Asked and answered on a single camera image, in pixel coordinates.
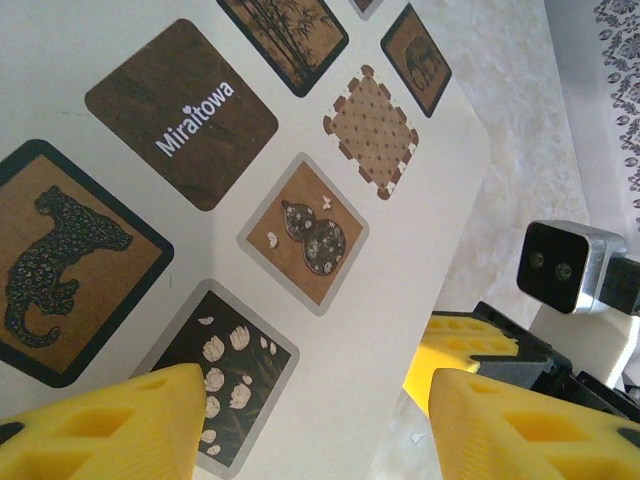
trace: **white background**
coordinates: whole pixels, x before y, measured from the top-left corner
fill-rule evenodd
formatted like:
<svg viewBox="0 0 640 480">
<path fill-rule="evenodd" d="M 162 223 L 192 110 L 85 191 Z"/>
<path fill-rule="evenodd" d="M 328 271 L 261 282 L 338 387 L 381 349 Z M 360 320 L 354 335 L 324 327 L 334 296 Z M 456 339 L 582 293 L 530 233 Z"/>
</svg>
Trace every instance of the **white background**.
<svg viewBox="0 0 640 480">
<path fill-rule="evenodd" d="M 350 43 L 303 99 L 212 0 L 2 7 L 0 157 L 30 138 L 49 141 L 173 243 L 176 254 L 69 388 L 54 390 L 0 365 L 0 417 L 126 379 L 200 280 L 213 277 L 300 349 L 300 362 L 236 478 L 364 476 L 480 186 L 489 146 L 455 79 L 427 119 L 382 53 L 379 41 L 404 2 L 385 0 L 366 22 L 346 1 L 327 3 Z M 209 38 L 280 123 L 213 212 L 193 207 L 84 105 L 92 86 L 181 17 Z M 420 136 L 386 202 L 322 129 L 322 117 L 363 63 L 374 68 Z M 322 317 L 277 284 L 235 238 L 299 151 L 318 163 L 370 226 Z"/>
</svg>

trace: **card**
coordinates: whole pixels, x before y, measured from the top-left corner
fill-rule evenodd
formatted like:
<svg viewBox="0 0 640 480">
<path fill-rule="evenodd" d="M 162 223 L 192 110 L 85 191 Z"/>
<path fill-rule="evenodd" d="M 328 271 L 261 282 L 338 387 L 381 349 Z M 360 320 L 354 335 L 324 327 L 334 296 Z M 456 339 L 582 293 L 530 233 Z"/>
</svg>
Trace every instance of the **card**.
<svg viewBox="0 0 640 480">
<path fill-rule="evenodd" d="M 218 0 L 298 97 L 304 97 L 349 43 L 323 0 Z"/>
<path fill-rule="evenodd" d="M 363 20 L 368 20 L 373 11 L 380 6 L 383 0 L 349 0 Z"/>
<path fill-rule="evenodd" d="M 87 108 L 200 210 L 213 209 L 278 129 L 187 20 L 93 87 Z"/>
<path fill-rule="evenodd" d="M 42 140 L 0 163 L 0 359 L 71 384 L 173 258 L 173 247 Z"/>
<path fill-rule="evenodd" d="M 369 234 L 365 220 L 300 153 L 238 243 L 316 315 L 324 314 Z"/>
<path fill-rule="evenodd" d="M 411 4 L 380 45 L 422 111 L 431 117 L 449 83 L 451 68 Z"/>
<path fill-rule="evenodd" d="M 364 65 L 361 71 L 333 104 L 332 116 L 324 117 L 324 130 L 378 197 L 388 200 L 418 145 L 418 132 L 373 68 Z"/>
<path fill-rule="evenodd" d="M 206 418 L 197 463 L 238 473 L 300 357 L 298 349 L 214 280 L 198 285 L 140 367 L 202 367 Z"/>
</svg>

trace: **yellow foam pad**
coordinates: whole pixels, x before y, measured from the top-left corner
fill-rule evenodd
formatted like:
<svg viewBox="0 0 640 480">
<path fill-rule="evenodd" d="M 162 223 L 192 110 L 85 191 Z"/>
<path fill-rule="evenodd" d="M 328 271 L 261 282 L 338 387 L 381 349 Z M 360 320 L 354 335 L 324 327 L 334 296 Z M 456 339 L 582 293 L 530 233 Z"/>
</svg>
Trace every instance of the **yellow foam pad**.
<svg viewBox="0 0 640 480">
<path fill-rule="evenodd" d="M 472 355 L 518 354 L 515 340 L 500 329 L 471 317 L 432 315 L 413 356 L 404 389 L 429 416 L 431 379 L 438 368 L 457 368 L 475 373 L 480 362 Z"/>
<path fill-rule="evenodd" d="M 0 422 L 24 426 L 0 444 L 0 478 L 190 479 L 204 413 L 202 371 L 185 364 L 17 415 Z"/>
<path fill-rule="evenodd" d="M 444 480 L 638 480 L 640 424 L 454 369 L 435 372 L 431 427 Z"/>
</svg>

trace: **elephant illustration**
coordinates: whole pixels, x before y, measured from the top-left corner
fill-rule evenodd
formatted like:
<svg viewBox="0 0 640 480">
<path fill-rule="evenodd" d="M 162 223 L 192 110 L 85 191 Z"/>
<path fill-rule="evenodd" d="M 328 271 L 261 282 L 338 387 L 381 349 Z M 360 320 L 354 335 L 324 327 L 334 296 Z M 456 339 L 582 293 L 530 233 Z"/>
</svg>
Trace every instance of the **elephant illustration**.
<svg viewBox="0 0 640 480">
<path fill-rule="evenodd" d="M 442 65 L 440 53 L 426 37 L 415 37 L 404 52 L 413 84 L 421 91 L 429 88 Z"/>
</svg>

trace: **camera lens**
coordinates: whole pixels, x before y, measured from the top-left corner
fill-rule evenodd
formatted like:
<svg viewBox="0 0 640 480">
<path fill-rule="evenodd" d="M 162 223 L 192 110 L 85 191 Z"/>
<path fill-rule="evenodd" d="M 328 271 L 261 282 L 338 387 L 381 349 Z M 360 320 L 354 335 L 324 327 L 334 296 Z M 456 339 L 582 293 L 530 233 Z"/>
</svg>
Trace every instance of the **camera lens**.
<svg viewBox="0 0 640 480">
<path fill-rule="evenodd" d="M 556 267 L 556 278 L 561 282 L 566 282 L 571 278 L 573 271 L 566 263 L 561 263 Z"/>
<path fill-rule="evenodd" d="M 534 270 L 542 268 L 544 265 L 544 257 L 542 254 L 540 252 L 533 252 L 531 257 L 529 257 L 529 265 L 531 265 L 531 268 Z"/>
</svg>

